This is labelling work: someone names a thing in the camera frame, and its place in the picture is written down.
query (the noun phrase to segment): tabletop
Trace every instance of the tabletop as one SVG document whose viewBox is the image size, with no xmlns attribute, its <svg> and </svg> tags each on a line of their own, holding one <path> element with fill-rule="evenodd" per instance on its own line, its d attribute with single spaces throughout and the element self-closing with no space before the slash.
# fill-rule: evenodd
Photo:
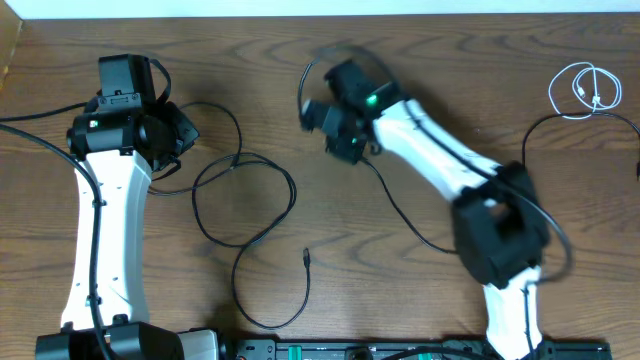
<svg viewBox="0 0 640 360">
<path fill-rule="evenodd" d="M 479 153 L 519 159 L 522 136 L 553 112 L 547 87 L 564 66 L 590 61 L 623 85 L 614 111 L 637 120 L 640 21 L 634 14 L 459 15 L 29 21 L 0 91 L 0 117 L 89 100 L 97 60 L 121 53 L 159 59 L 178 105 L 212 101 L 234 112 L 245 149 L 286 168 L 298 199 L 289 216 L 239 265 L 237 287 L 249 314 L 287 320 L 304 296 L 302 250 L 309 248 L 311 296 L 305 312 L 273 334 L 281 339 L 420 340 L 479 335 L 482 288 L 455 256 L 416 239 L 366 166 L 324 152 L 324 137 L 300 130 L 296 90 L 318 49 L 357 44 L 377 53 L 446 130 Z M 304 97 L 328 98 L 313 69 Z M 164 83 L 155 73 L 156 88 Z M 582 110 L 560 79 L 555 96 Z M 612 88 L 602 81 L 603 101 Z M 183 169 L 158 183 L 189 186 L 209 162 L 234 152 L 237 136 L 220 111 L 185 112 L 201 133 Z M 14 123 L 66 149 L 75 113 Z M 529 171 L 541 204 L 574 248 L 572 276 L 540 289 L 541 330 L 554 339 L 604 339 L 616 359 L 640 356 L 640 184 L 638 137 L 620 122 L 554 120 L 533 133 Z M 400 158 L 371 157 L 398 205 L 436 244 L 452 246 L 449 205 Z M 0 358 L 33 357 L 38 335 L 59 330 L 71 286 L 78 226 L 72 168 L 47 150 L 0 134 Z M 247 241 L 287 205 L 281 175 L 247 167 L 198 192 L 206 229 Z M 271 334 L 233 305 L 237 250 L 208 241 L 190 196 L 149 197 L 144 286 L 151 323 L 173 331 L 210 326 L 231 334 Z M 555 239 L 545 271 L 563 261 Z"/>
</svg>

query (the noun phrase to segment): white wall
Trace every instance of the white wall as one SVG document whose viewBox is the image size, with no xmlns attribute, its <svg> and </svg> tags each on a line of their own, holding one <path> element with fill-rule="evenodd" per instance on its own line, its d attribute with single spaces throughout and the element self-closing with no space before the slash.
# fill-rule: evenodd
<svg viewBox="0 0 640 360">
<path fill-rule="evenodd" d="M 23 19 L 640 11 L 640 0 L 6 0 Z"/>
</svg>

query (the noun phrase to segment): wooden table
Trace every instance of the wooden table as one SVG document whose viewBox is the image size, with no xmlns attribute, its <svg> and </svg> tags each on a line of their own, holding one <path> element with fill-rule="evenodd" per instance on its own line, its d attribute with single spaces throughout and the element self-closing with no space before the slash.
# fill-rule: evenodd
<svg viewBox="0 0 640 360">
<path fill-rule="evenodd" d="M 318 48 L 364 45 L 380 54 L 442 126 L 501 162 L 518 159 L 526 128 L 552 112 L 551 78 L 592 61 L 623 82 L 615 111 L 640 113 L 637 15 L 500 15 L 265 19 L 30 21 L 0 92 L 0 116 L 86 101 L 99 88 L 97 60 L 120 53 L 159 59 L 173 77 L 172 100 L 215 101 L 238 117 L 247 150 L 272 158 L 295 178 L 290 216 L 240 264 L 247 311 L 266 323 L 288 319 L 304 294 L 302 249 L 313 257 L 309 306 L 281 338 L 430 339 L 481 335 L 481 287 L 456 257 L 423 246 L 364 165 L 323 151 L 323 136 L 298 124 L 295 95 Z M 318 65 L 305 97 L 328 97 Z M 571 77 L 558 83 L 562 109 L 578 110 Z M 156 76 L 158 88 L 164 85 Z M 611 88 L 603 85 L 607 98 Z M 201 138 L 164 189 L 192 183 L 210 161 L 234 151 L 229 119 L 187 110 Z M 65 147 L 75 114 L 15 124 Z M 554 121 L 530 139 L 530 171 L 541 202 L 575 246 L 573 276 L 540 291 L 544 333 L 606 339 L 616 359 L 636 359 L 640 334 L 638 139 L 609 119 Z M 451 246 L 448 204 L 392 154 L 372 160 L 399 205 L 437 244 Z M 72 169 L 26 141 L 0 135 L 0 358 L 32 358 L 35 338 L 58 331 L 77 229 Z M 268 169 L 245 168 L 199 192 L 207 229 L 243 242 L 287 202 Z M 170 330 L 213 326 L 261 333 L 231 302 L 235 251 L 200 233 L 189 195 L 150 197 L 145 214 L 144 281 L 152 323 Z M 562 262 L 546 250 L 547 268 Z"/>
</svg>

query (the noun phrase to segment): wood grain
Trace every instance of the wood grain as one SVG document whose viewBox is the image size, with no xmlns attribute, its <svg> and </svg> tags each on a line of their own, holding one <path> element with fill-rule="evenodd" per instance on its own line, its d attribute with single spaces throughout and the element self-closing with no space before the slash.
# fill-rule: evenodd
<svg viewBox="0 0 640 360">
<path fill-rule="evenodd" d="M 618 75 L 624 99 L 616 112 L 632 119 L 640 113 L 639 29 L 631 14 L 33 21 L 0 92 L 0 116 L 86 101 L 99 87 L 100 56 L 158 58 L 173 77 L 175 102 L 228 106 L 246 148 L 287 168 L 298 184 L 290 216 L 240 264 L 239 292 L 250 314 L 266 323 L 293 314 L 305 286 L 301 251 L 309 247 L 309 306 L 279 337 L 482 334 L 482 291 L 459 260 L 412 236 L 369 169 L 338 162 L 324 154 L 320 134 L 300 131 L 295 94 L 304 65 L 318 48 L 365 45 L 447 130 L 505 162 L 519 157 L 529 124 L 551 112 L 548 82 L 568 63 L 588 60 Z M 314 69 L 305 96 L 327 96 L 320 76 L 329 66 Z M 565 80 L 556 89 L 558 103 L 577 110 Z M 164 85 L 160 77 L 156 82 Z M 222 114 L 188 113 L 202 137 L 185 154 L 184 169 L 163 181 L 166 189 L 190 184 L 236 146 Z M 72 118 L 16 126 L 64 147 Z M 604 338 L 616 359 L 640 356 L 637 147 L 626 125 L 608 119 L 552 121 L 529 143 L 541 201 L 571 236 L 577 262 L 571 278 L 541 289 L 542 329 L 556 338 Z M 419 229 L 451 245 L 449 209 L 436 191 L 392 154 L 373 162 Z M 14 137 L 0 135 L 0 163 L 0 358 L 26 359 L 36 336 L 58 330 L 66 303 L 76 184 L 66 164 Z M 210 232 L 242 242 L 284 209 L 287 191 L 279 174 L 246 168 L 204 188 L 198 199 Z M 153 323 L 259 333 L 231 302 L 235 252 L 209 243 L 191 211 L 188 195 L 147 202 L 144 281 Z M 557 244 L 546 254 L 550 271 L 561 264 Z"/>
</svg>

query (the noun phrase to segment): cable connector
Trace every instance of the cable connector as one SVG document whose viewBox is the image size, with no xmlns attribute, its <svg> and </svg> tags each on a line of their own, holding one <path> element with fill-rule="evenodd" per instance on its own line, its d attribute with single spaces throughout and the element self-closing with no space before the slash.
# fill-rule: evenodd
<svg viewBox="0 0 640 360">
<path fill-rule="evenodd" d="M 309 249 L 305 248 L 302 251 L 302 259 L 304 260 L 304 267 L 309 268 L 311 266 L 311 254 L 309 254 Z"/>
</svg>

